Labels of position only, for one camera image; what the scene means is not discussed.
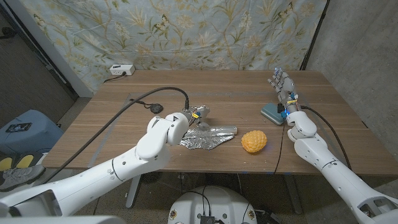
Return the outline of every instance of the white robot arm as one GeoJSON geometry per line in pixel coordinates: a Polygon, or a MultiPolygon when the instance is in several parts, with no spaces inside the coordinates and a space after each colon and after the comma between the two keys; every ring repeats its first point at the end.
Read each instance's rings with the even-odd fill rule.
{"type": "Polygon", "coordinates": [[[187,116],[156,116],[137,146],[114,159],[73,177],[32,187],[0,199],[7,217],[69,216],[123,182],[159,170],[170,159],[168,145],[176,145],[188,130],[187,116]]]}
{"type": "Polygon", "coordinates": [[[275,70],[273,78],[274,81],[268,82],[286,109],[286,121],[292,127],[287,134],[294,142],[295,152],[323,174],[360,224],[395,223],[398,200],[372,189],[328,150],[326,142],[317,134],[315,124],[299,110],[299,96],[287,73],[275,70]]]}

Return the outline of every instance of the yellow ball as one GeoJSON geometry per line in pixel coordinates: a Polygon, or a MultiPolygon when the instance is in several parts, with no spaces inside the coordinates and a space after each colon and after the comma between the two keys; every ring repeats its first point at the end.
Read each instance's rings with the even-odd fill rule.
{"type": "Polygon", "coordinates": [[[242,146],[247,152],[260,151],[267,144],[267,136],[262,131],[251,131],[242,137],[242,146]]]}

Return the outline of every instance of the power strip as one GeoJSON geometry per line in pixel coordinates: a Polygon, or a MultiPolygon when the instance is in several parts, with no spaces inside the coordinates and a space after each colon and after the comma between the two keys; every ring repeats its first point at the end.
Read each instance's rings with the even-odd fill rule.
{"type": "Polygon", "coordinates": [[[112,65],[109,70],[112,75],[122,75],[123,72],[126,72],[126,75],[132,75],[136,68],[134,65],[112,65]]]}

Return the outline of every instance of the fabric backdrop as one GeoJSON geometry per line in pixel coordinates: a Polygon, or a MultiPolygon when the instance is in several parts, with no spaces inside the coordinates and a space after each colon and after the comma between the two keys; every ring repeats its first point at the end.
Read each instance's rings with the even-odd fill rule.
{"type": "Polygon", "coordinates": [[[326,0],[20,0],[95,93],[109,67],[298,70],[326,0]]]}

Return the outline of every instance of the crumpled foil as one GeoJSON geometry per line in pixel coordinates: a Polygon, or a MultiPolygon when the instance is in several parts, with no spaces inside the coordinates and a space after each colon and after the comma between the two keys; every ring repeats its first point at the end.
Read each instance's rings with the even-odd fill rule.
{"type": "Polygon", "coordinates": [[[192,128],[185,133],[180,145],[189,149],[214,149],[219,144],[232,139],[237,133],[236,126],[210,127],[206,131],[192,128]]]}

